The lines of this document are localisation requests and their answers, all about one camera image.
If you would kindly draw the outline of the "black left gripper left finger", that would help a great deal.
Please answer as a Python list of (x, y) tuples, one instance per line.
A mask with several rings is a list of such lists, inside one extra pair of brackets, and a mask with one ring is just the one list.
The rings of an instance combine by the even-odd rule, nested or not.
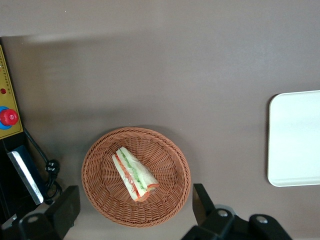
[(45, 211), (22, 218), (18, 224), (21, 240), (62, 240), (81, 211), (80, 189), (69, 186)]

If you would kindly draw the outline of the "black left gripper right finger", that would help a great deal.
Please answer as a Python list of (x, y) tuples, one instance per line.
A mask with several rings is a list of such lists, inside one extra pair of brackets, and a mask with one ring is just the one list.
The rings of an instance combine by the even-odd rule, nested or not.
[(290, 240), (281, 224), (265, 214), (253, 214), (246, 221), (226, 207), (214, 205), (205, 187), (195, 183), (192, 210), (197, 224), (184, 240)]

